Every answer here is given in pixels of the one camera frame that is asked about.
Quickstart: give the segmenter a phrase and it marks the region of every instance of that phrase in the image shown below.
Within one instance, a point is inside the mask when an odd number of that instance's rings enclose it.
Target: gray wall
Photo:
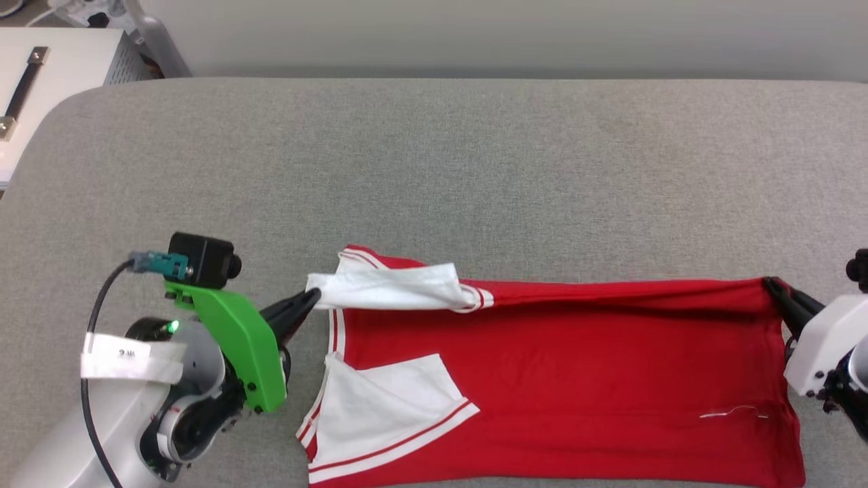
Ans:
[[[868,81],[868,0],[140,0],[195,76]]]

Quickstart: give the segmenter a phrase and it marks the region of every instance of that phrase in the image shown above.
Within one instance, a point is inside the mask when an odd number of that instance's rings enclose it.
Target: black cable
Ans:
[[[115,268],[115,271],[112,271],[112,273],[106,279],[106,282],[102,284],[100,293],[96,295],[94,310],[90,313],[90,321],[88,322],[88,333],[92,333],[96,330],[96,318],[100,314],[100,308],[102,308],[102,303],[105,301],[106,294],[109,293],[108,290],[111,287],[112,283],[115,282],[115,280],[118,276],[121,275],[121,273],[126,271],[131,266],[133,266],[133,260],[124,261],[123,264]],[[106,476],[108,476],[108,480],[111,481],[112,486],[114,486],[115,488],[123,488],[123,486],[121,486],[121,480],[119,480],[117,478],[117,475],[115,474],[115,470],[111,469],[109,459],[106,458],[106,452],[102,449],[100,438],[96,436],[94,417],[93,414],[90,412],[90,396],[88,391],[87,378],[82,378],[82,412],[84,413],[84,428],[88,430],[88,437],[90,437],[90,444],[94,446],[94,451],[96,451],[96,458],[100,460],[102,469],[105,470]]]

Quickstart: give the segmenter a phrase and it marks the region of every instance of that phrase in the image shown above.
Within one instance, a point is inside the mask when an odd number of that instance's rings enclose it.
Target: striped trim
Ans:
[[[385,465],[396,459],[402,458],[411,452],[417,451],[431,442],[443,437],[449,431],[461,425],[464,421],[479,413],[477,406],[467,399],[460,399],[461,404],[448,415],[418,432],[407,439],[397,442],[376,452],[359,456],[346,461],[330,463],[328,465],[308,465],[310,475],[308,481],[311,485],[326,481],[327,479],[339,478],[357,472],[367,471],[381,465]]]

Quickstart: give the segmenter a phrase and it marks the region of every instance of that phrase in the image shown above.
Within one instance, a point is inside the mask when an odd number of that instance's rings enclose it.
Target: white cable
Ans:
[[[34,17],[33,20],[31,20],[30,22],[26,23],[26,24],[24,25],[24,27],[33,27],[33,24],[34,24],[34,23],[37,23],[37,22],[43,20],[45,17],[50,16],[51,14],[53,14],[53,13],[55,13],[55,12],[57,12],[57,9],[56,9],[56,8],[54,8],[54,9],[49,9],[49,10],[45,10],[43,13],[41,13],[41,14],[39,14],[38,16]]]

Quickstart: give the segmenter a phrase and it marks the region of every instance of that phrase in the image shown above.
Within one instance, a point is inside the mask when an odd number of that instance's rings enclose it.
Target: white tape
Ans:
[[[186,345],[177,345],[183,356]],[[175,384],[181,380],[184,364],[179,360],[150,357],[151,345],[140,340],[88,333],[82,353],[82,378],[140,379]]]

